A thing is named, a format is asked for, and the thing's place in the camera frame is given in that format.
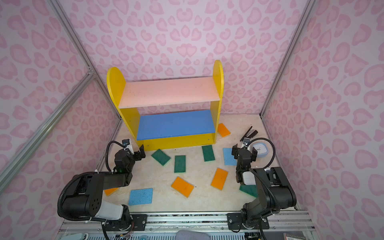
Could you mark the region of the green sponge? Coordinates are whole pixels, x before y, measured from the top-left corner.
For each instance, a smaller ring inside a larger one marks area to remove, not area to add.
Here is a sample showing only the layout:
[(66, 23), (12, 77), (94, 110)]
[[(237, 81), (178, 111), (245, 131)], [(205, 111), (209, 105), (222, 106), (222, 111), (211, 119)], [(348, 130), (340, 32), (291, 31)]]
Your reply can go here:
[(212, 145), (202, 146), (202, 151), (205, 162), (211, 162), (216, 160)]
[(164, 153), (162, 150), (158, 149), (152, 154), (152, 158), (154, 158), (159, 164), (161, 164), (163, 167), (171, 160), (171, 157), (169, 157), (166, 153)]
[(186, 156), (179, 155), (175, 156), (174, 173), (185, 173), (186, 172)]

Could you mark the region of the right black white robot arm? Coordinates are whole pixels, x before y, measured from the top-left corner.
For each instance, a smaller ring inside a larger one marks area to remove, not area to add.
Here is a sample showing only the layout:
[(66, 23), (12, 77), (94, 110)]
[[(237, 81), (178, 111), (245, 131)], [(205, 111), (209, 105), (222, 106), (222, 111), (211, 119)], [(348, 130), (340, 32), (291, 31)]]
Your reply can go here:
[(256, 161), (257, 150), (248, 150), (248, 147), (232, 147), (232, 156), (237, 161), (236, 181), (246, 186), (246, 175), (254, 179), (254, 186), (258, 196), (249, 203), (245, 203), (237, 214), (227, 214), (227, 223), (230, 231), (269, 229), (268, 217), (294, 207), (297, 204), (296, 194), (281, 167), (271, 167), (276, 156), (276, 148), (272, 145), (273, 155), (270, 162), (263, 168), (252, 168), (251, 163)]

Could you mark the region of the green sponge near right arm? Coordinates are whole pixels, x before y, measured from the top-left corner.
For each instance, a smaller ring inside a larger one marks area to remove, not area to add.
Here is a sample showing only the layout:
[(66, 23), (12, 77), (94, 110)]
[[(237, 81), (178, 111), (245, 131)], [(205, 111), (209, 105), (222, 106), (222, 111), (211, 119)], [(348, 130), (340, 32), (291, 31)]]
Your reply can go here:
[(254, 198), (257, 198), (259, 196), (257, 187), (255, 185), (240, 185), (239, 190)]

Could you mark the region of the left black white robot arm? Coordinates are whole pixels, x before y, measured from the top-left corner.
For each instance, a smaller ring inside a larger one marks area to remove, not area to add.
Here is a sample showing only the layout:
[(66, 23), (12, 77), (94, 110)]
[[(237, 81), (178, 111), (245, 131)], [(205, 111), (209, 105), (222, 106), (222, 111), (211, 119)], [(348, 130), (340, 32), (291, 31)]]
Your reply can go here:
[(75, 175), (63, 188), (57, 203), (58, 215), (68, 221), (102, 223), (106, 231), (130, 231), (134, 219), (127, 205), (115, 205), (103, 200), (103, 192), (127, 187), (133, 178), (133, 167), (146, 157), (144, 146), (132, 152), (125, 147), (115, 154), (115, 170), (85, 172)]

